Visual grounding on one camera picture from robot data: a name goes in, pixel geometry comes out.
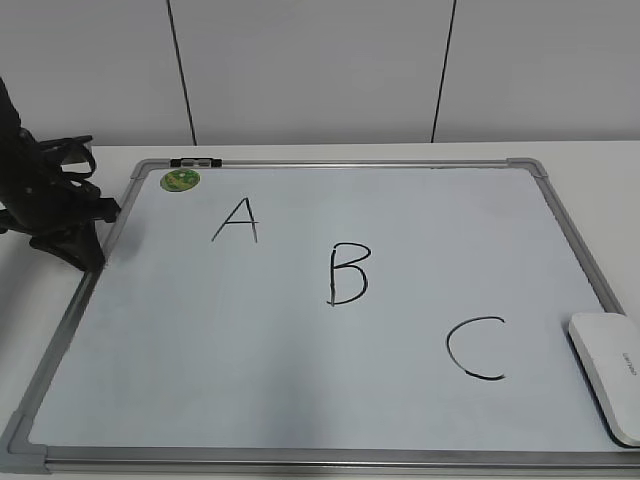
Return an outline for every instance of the whiteboard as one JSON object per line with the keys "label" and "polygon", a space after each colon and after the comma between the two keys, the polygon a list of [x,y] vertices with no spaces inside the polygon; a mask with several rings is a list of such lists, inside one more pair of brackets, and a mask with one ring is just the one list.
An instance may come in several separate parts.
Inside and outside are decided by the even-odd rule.
{"label": "whiteboard", "polygon": [[[602,307],[527,170],[212,168],[184,192],[168,171],[142,183],[30,442],[619,450],[565,333]],[[257,223],[212,241],[245,198]],[[331,269],[341,242],[371,254],[364,294],[335,304],[364,286]],[[504,322],[447,348],[483,316]]]}

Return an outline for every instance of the white desk surface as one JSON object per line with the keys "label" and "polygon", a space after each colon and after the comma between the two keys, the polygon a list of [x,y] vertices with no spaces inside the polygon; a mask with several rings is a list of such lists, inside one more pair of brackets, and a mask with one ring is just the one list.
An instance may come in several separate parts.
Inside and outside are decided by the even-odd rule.
{"label": "white desk surface", "polygon": [[[538,142],[229,147],[95,147],[93,181],[119,198],[145,158],[206,156],[251,160],[489,160],[532,157],[582,234],[627,315],[640,319],[640,142]],[[17,407],[62,317],[80,272],[31,250],[28,237],[0,237],[0,427]],[[56,478],[98,478],[60,474]],[[130,478],[144,478],[144,475]],[[42,478],[3,475],[2,478]]]}

